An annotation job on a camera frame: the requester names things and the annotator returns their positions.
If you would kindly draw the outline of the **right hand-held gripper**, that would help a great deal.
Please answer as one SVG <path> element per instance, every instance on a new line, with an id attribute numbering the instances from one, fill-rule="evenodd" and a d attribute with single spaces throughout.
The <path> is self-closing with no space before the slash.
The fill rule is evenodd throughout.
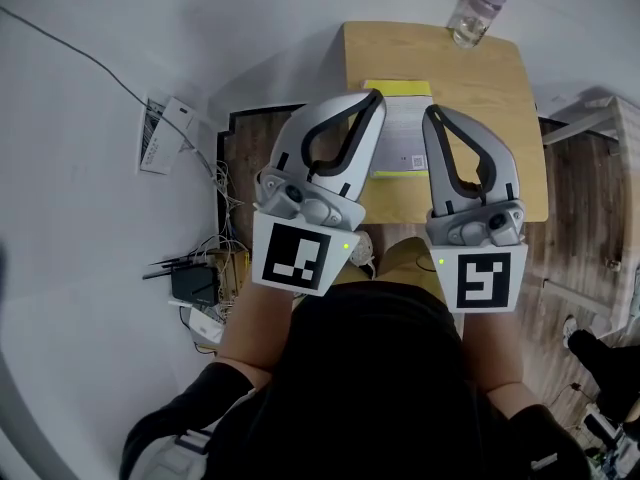
<path id="1" fill-rule="evenodd" d="M 434 214 L 427 246 L 446 305 L 452 313 L 512 312 L 528 252 L 514 157 L 492 130 L 449 107 L 430 105 L 422 130 Z M 477 155 L 476 183 L 459 176 L 448 131 Z"/>

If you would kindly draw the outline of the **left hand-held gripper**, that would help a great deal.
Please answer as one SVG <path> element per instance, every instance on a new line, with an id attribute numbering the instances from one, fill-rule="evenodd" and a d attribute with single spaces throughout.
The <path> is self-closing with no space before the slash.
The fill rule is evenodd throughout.
<path id="1" fill-rule="evenodd" d="M 320 134 L 354 115 L 333 160 L 314 160 Z M 386 116 L 376 90 L 346 93 L 298 109 L 281 129 L 270 166 L 256 176 L 252 280 L 297 294 L 322 296 L 360 236 L 366 210 L 359 197 Z"/>

